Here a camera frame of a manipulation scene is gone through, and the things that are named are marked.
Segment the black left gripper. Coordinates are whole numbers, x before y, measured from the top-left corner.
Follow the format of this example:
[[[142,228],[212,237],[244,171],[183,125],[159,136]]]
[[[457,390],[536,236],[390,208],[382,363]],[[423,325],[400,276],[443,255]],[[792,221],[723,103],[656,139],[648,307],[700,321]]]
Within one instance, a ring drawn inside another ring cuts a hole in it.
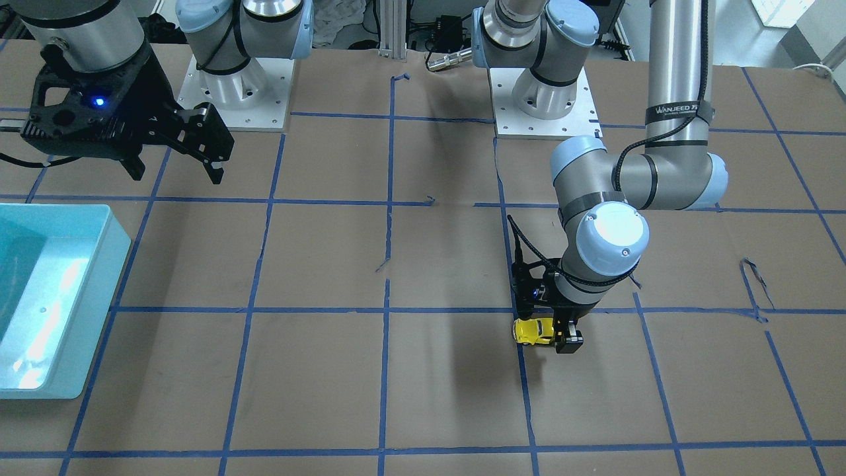
[[[527,320],[536,313],[554,319],[556,354],[574,354],[584,343],[577,328],[586,306],[568,300],[558,290],[554,274],[542,262],[514,263],[514,296],[518,319]]]

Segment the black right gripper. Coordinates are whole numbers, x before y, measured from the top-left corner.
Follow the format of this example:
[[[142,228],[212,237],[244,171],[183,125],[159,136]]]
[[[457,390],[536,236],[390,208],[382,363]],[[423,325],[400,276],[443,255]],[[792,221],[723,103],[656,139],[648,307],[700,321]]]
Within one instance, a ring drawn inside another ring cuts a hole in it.
[[[235,139],[214,104],[179,108],[151,46],[126,62],[94,73],[74,70],[59,46],[40,51],[46,64],[34,81],[22,138],[42,153],[119,161],[141,181],[145,144],[161,144],[202,163],[212,184]]]

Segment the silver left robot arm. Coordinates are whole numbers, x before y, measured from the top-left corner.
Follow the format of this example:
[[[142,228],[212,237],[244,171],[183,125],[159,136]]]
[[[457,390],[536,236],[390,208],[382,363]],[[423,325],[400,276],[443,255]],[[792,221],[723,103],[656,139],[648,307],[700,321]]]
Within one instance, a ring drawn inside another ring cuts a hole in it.
[[[644,139],[620,153],[595,136],[573,136],[554,149],[551,179],[568,243],[561,257],[538,253],[528,263],[521,246],[529,241],[511,223],[520,343],[532,329],[541,346],[576,352],[584,341],[581,317],[640,263],[650,240],[642,211],[699,209],[723,197],[726,165],[708,151],[713,13],[708,1],[650,2]],[[522,69],[513,95],[524,114],[568,114],[600,36],[594,11],[580,1],[489,1],[472,18],[474,65]]]

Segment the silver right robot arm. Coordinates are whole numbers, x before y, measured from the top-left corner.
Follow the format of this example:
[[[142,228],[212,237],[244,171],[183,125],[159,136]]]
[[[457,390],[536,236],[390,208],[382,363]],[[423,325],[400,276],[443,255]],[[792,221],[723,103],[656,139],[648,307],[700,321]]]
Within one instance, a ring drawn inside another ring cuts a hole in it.
[[[145,145],[165,145],[199,161],[211,183],[223,180],[235,139],[222,110],[271,97],[261,58],[307,58],[313,42],[311,1],[178,1],[179,28],[194,55],[204,99],[185,108],[133,9],[121,1],[10,1],[40,45],[29,114],[2,120],[31,147],[54,155],[31,169],[82,157],[121,163],[141,180]]]

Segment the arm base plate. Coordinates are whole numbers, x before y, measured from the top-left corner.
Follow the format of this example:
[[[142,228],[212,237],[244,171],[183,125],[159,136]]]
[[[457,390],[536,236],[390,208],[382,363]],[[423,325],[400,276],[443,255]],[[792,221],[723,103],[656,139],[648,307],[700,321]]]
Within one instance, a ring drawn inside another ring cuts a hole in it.
[[[492,67],[488,77],[497,138],[602,137],[586,70],[565,87],[541,83],[525,67]]]
[[[177,100],[186,109],[214,104],[231,132],[284,132],[296,65],[287,58],[252,58],[241,71],[212,75],[196,69],[192,57]]]

